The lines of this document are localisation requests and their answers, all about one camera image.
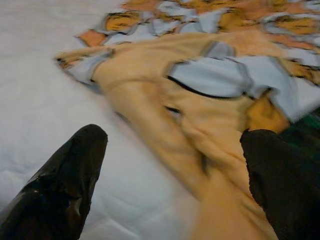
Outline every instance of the white bed sheet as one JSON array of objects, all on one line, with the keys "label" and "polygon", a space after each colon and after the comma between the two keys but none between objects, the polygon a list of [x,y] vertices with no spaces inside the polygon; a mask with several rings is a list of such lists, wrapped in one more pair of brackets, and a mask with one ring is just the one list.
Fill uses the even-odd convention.
[{"label": "white bed sheet", "polygon": [[104,96],[54,65],[73,35],[115,0],[0,1],[0,211],[74,132],[109,135],[81,240],[186,240],[197,201],[114,114]]}]

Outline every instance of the mattress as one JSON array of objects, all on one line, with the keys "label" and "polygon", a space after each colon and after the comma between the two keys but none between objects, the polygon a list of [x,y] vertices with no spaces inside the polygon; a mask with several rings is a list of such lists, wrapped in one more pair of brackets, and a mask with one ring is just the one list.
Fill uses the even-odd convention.
[{"label": "mattress", "polygon": [[81,240],[185,240],[197,201],[154,157],[99,89],[52,61],[81,48],[72,37],[115,0],[0,2],[0,211],[75,131],[93,123],[109,135]]}]

